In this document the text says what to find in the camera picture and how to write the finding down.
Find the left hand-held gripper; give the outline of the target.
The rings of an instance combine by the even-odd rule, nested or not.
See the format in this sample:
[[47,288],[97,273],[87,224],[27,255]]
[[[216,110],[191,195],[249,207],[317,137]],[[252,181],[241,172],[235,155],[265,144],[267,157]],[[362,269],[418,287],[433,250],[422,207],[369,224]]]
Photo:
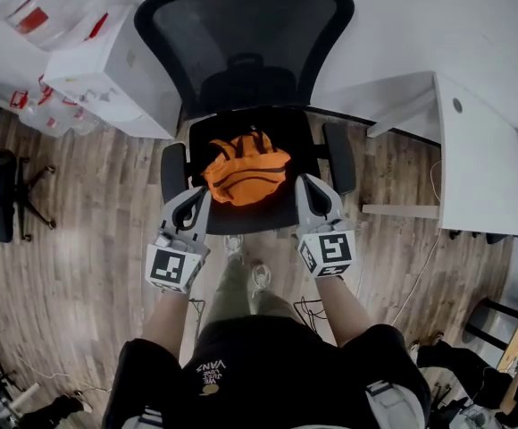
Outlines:
[[205,235],[213,196],[186,189],[165,202],[155,242],[146,250],[145,280],[162,291],[189,294],[210,249]]

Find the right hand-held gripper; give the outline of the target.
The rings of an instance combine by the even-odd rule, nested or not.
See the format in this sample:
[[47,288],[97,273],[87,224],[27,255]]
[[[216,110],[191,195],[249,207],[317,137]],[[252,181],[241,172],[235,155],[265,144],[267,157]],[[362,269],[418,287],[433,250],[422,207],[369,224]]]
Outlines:
[[[348,222],[340,221],[340,195],[310,174],[297,177],[295,192],[298,254],[314,279],[341,278],[355,261],[355,232]],[[326,224],[314,229],[317,223]]]

